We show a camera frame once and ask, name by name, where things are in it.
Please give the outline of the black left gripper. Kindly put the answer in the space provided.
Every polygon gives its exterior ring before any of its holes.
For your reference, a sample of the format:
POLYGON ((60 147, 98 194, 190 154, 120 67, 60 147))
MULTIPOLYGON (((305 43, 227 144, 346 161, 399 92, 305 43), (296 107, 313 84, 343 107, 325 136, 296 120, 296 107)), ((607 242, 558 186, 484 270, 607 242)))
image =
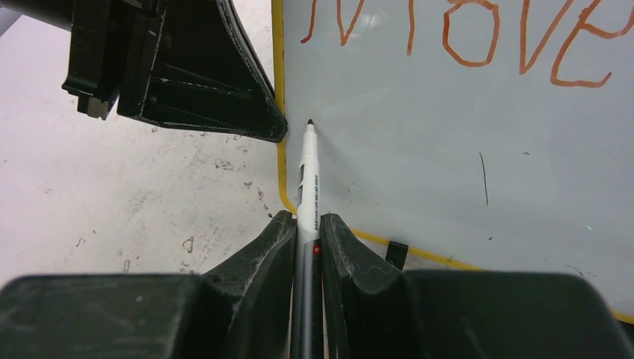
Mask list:
POLYGON ((89 117, 106 119, 119 96, 119 115, 168 129, 272 143, 287 133, 231 1, 17 0, 1 6, 70 32, 62 88, 89 117))

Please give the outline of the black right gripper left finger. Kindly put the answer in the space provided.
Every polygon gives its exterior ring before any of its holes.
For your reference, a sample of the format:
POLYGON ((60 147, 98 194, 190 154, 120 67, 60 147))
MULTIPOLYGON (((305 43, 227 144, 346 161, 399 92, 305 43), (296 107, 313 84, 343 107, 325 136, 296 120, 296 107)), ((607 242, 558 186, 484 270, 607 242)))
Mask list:
POLYGON ((37 275, 1 290, 3 358, 285 358, 296 223, 202 274, 37 275))

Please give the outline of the red capped whiteboard marker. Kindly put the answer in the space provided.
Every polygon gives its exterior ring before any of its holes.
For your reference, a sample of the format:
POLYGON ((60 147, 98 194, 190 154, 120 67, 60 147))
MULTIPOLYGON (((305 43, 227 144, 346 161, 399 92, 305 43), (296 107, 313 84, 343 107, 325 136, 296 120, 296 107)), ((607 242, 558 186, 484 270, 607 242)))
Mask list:
POLYGON ((296 213, 291 358, 323 358, 318 137, 313 120, 303 135, 296 213))

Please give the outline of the yellow framed whiteboard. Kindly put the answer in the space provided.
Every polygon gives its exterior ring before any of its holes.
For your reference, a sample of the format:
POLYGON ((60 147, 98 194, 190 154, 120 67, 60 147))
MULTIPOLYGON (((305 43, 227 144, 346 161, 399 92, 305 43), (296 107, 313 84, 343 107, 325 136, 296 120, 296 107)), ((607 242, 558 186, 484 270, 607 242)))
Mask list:
POLYGON ((633 320, 631 1, 273 1, 280 199, 460 269, 563 272, 633 320))

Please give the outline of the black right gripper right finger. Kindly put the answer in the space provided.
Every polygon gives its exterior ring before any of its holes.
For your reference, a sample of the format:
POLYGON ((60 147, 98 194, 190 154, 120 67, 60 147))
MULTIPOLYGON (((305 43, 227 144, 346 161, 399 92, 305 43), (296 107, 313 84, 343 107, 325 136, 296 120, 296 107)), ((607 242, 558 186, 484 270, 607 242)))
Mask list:
POLYGON ((331 358, 631 358, 598 291, 569 274, 402 271, 321 218, 331 358))

